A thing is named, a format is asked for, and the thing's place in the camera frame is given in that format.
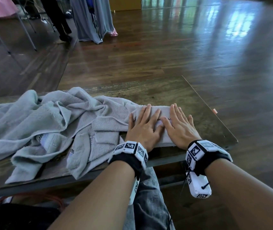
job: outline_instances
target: forearm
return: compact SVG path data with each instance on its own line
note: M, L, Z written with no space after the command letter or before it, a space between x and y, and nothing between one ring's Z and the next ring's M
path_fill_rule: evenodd
M212 162L205 173L240 227L249 229L250 223L257 229L273 229L272 188L225 159Z
M49 230L122 229L134 175L126 162L111 163L74 199Z

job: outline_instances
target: left hand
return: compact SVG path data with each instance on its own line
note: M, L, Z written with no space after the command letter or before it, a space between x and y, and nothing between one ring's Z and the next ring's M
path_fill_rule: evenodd
M125 139L125 141L130 140L141 143L147 152L153 150L154 146L159 142L164 131L163 125L159 125L154 131L154 126L157 122L157 119L159 118L161 110L158 109L149 119L150 110L150 104L143 107L135 123L133 121L133 114L130 113L129 127Z

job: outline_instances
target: person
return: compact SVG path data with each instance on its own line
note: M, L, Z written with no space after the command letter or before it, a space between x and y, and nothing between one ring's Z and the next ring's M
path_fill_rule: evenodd
M151 106L148 104L146 108L142 109L135 122L133 116L129 116L126 140L139 142L147 152L150 152L160 140L164 127L173 143L184 150L192 141L201 139L194 126L192 116L186 117L176 104L170 107L171 123L167 118L161 117L164 126L160 125L156 130L154 130L154 126L160 111L158 110L149 118L150 109ZM240 229L273 229L272 188L223 158L213 161L205 169L205 174L214 193L217 193L229 208ZM61 213L49 230L126 228L126 215L128 214L127 209L129 210L128 203L134 177L135 172L128 163L120 160L112 162ZM141 197L136 195L133 205L135 202L141 203L139 201ZM145 196L142 204L156 200L157 197L148 198ZM150 209L149 213L141 215L145 216L145 221L138 218L135 221L135 226L130 226L130 229L164 229L162 224L153 227L146 219L146 216L160 216L165 222L163 214L155 215L153 210L160 211L158 208ZM169 227L174 229L172 222L169 223Z

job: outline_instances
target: right hand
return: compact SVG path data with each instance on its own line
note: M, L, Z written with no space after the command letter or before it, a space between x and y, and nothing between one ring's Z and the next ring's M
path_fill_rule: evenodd
M188 150L192 141L202 139L194 127L192 116L186 117L176 103L170 106L170 119L172 123L166 117L161 117L168 136L177 147Z

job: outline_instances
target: black pants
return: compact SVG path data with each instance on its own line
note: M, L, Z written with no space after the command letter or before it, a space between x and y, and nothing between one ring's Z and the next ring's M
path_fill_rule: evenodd
M55 28L58 30L60 34L60 39L66 39L67 35L71 33L71 29L69 28L65 15L61 11L60 7L56 0L41 0L42 5L46 11L46 14L51 19Z

